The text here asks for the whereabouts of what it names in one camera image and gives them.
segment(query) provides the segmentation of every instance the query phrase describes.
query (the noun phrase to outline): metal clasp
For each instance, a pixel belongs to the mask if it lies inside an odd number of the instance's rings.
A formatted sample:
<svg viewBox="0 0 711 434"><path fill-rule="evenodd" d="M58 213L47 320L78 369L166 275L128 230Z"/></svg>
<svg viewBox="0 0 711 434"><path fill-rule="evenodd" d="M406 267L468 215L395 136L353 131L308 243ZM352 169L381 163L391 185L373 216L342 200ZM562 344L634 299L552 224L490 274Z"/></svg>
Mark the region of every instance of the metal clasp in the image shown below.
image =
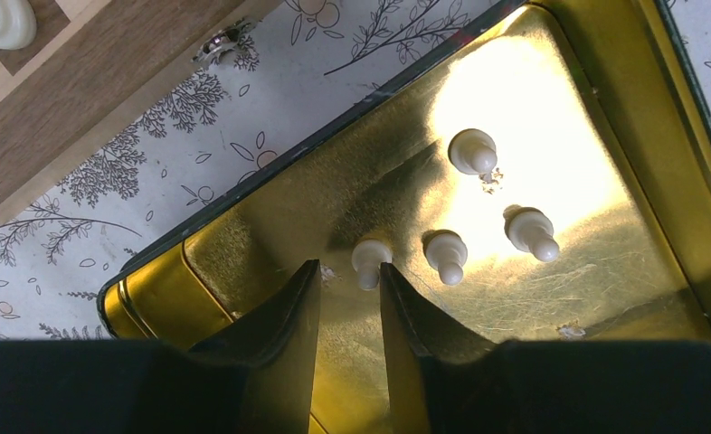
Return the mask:
<svg viewBox="0 0 711 434"><path fill-rule="evenodd" d="M201 46L193 58L193 63L208 69L210 65L219 65L228 54L238 54L241 51L239 41L256 26L257 20L245 17L225 27Z"/></svg>

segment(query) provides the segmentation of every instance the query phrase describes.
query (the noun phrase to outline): white round chess piece base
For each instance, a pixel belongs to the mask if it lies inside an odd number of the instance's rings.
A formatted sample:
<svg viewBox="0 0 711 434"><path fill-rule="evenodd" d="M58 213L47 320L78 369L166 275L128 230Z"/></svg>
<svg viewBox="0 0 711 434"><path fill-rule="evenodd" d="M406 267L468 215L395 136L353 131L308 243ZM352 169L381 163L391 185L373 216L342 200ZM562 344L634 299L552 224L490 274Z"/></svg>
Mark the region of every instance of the white round chess piece base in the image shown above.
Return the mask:
<svg viewBox="0 0 711 434"><path fill-rule="evenodd" d="M393 253L380 241L365 240L355 246L350 261L358 275L358 286L364 291L370 291L379 284L380 265L393 262Z"/></svg>
<svg viewBox="0 0 711 434"><path fill-rule="evenodd" d="M507 227L507 237L516 249L531 253L542 262L552 262L560 256L554 234L553 223L539 211L521 212Z"/></svg>
<svg viewBox="0 0 711 434"><path fill-rule="evenodd" d="M464 277L462 266L468 261L468 246L455 233L442 233L430 240L425 249L425 258L444 285L459 284Z"/></svg>
<svg viewBox="0 0 711 434"><path fill-rule="evenodd" d="M497 146L483 131L466 129L451 140L449 160L465 175L490 174L497 167Z"/></svg>
<svg viewBox="0 0 711 434"><path fill-rule="evenodd" d="M0 49L19 50L36 37L36 15L27 0L0 0Z"/></svg>

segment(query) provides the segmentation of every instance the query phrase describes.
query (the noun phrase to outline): white floral tablecloth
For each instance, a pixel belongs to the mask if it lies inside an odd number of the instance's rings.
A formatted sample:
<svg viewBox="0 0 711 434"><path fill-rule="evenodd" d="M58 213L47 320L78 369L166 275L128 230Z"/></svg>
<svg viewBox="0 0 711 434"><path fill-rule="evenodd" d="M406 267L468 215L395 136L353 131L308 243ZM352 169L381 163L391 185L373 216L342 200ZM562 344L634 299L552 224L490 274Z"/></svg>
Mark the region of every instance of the white floral tablecloth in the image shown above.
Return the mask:
<svg viewBox="0 0 711 434"><path fill-rule="evenodd" d="M247 54L197 72L0 226L0 339L108 337L97 291L137 251L493 3L286 0ZM711 0L668 5L711 106Z"/></svg>

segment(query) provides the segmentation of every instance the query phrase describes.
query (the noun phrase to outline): wooden chessboard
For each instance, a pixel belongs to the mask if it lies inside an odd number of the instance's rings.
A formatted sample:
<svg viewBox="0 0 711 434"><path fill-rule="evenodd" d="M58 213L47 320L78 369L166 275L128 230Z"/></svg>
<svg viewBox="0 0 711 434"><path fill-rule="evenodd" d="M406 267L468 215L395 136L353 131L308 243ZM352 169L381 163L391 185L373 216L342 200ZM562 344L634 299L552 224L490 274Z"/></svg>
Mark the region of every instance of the wooden chessboard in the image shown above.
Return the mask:
<svg viewBox="0 0 711 434"><path fill-rule="evenodd" d="M212 34L281 0L30 0L31 45L0 50L0 223L195 70Z"/></svg>

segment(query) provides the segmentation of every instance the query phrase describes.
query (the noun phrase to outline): dark brown square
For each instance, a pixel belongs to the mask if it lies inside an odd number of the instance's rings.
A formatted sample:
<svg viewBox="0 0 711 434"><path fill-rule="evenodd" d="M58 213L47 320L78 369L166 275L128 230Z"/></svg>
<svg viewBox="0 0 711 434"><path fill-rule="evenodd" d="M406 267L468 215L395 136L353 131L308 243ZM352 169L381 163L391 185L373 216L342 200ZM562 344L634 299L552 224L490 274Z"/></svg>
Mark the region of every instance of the dark brown square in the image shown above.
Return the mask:
<svg viewBox="0 0 711 434"><path fill-rule="evenodd" d="M38 26L36 39L22 50L0 50L0 61L12 75L15 75L71 22L54 0L29 1L36 14L36 25Z"/></svg>

